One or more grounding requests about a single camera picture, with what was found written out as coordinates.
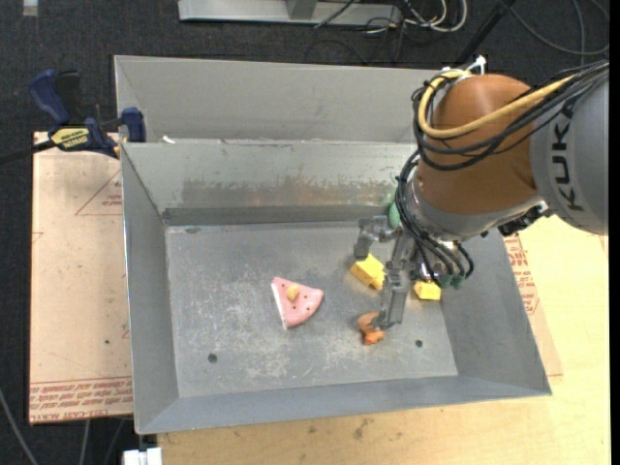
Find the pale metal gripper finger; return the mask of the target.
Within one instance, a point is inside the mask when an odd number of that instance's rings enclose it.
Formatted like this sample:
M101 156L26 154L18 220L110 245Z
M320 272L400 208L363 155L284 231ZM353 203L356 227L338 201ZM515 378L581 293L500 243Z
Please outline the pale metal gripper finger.
M375 242L385 242L390 238L388 217L386 215L361 218L358 220L359 233L354 245L354 257L364 261Z
M402 323L406 303L406 284L400 271L387 273L379 315L379 326L388 328Z

